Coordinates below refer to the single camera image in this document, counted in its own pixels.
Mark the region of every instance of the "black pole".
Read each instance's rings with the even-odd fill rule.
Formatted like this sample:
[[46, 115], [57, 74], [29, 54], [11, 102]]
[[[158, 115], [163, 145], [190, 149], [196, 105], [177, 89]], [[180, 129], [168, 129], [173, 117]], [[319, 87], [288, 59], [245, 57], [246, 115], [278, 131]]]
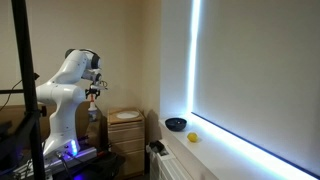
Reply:
[[25, 0], [12, 0], [12, 10], [20, 59], [20, 70], [22, 77], [22, 86], [24, 90], [26, 115], [29, 115], [30, 117], [28, 120], [34, 120], [34, 125], [29, 134], [34, 179], [45, 179], [39, 123], [40, 115], [35, 91], [31, 43], [29, 37], [28, 17]]

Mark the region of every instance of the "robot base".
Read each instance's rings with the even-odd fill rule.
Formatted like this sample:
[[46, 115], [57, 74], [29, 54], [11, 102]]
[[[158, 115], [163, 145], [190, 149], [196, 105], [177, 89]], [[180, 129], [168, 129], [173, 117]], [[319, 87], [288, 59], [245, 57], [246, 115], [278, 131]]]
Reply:
[[[94, 147], [85, 149], [80, 151], [75, 157], [65, 156], [64, 159], [69, 168], [76, 166], [82, 162], [86, 162], [90, 159], [97, 157], [97, 150]], [[50, 164], [45, 164], [45, 173], [46, 179], [52, 179], [52, 175], [64, 171], [65, 168], [61, 162], [61, 160], [56, 160], [51, 162]], [[25, 179], [33, 176], [33, 167], [32, 163], [27, 163], [14, 171], [16, 177], [20, 177], [20, 179]]]

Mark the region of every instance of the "wooden cabinet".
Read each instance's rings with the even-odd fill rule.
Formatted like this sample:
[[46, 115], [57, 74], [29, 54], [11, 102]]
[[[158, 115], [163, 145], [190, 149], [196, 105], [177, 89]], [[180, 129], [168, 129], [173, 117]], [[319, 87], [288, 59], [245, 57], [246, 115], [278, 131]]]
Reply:
[[[137, 117], [119, 118], [124, 112], [138, 112]], [[111, 151], [126, 158], [117, 179], [144, 173], [145, 118], [136, 108], [110, 108], [108, 110], [108, 137]]]

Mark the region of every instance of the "light strip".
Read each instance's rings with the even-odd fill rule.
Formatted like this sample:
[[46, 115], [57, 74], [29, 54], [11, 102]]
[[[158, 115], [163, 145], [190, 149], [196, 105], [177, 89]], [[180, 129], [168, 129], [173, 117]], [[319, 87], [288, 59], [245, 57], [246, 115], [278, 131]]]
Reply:
[[187, 96], [187, 112], [192, 111], [193, 95], [194, 95], [194, 78], [196, 68], [196, 55], [197, 55], [197, 38], [199, 27], [199, 14], [200, 14], [201, 0], [192, 1], [192, 14], [191, 14], [191, 42], [189, 50], [189, 70], [188, 70], [188, 96]]
[[198, 124], [206, 132], [206, 134], [212, 135], [212, 138], [216, 138], [224, 142], [226, 145], [232, 147], [234, 150], [240, 152], [250, 160], [253, 160], [266, 169], [284, 177], [285, 179], [303, 179], [303, 180], [315, 180], [313, 176], [297, 169], [296, 167], [268, 154], [267, 152], [257, 148], [248, 142], [230, 134], [229, 132], [211, 124], [202, 118], [199, 118], [193, 114], [189, 115], [193, 123]]

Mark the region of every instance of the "black bowl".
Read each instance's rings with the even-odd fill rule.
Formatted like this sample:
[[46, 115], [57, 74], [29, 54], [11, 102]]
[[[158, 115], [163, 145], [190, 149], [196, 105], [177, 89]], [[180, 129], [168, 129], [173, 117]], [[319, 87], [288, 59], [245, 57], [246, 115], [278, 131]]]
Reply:
[[187, 121], [182, 118], [170, 118], [170, 119], [167, 119], [165, 123], [167, 128], [170, 129], [171, 131], [181, 131], [187, 125]]

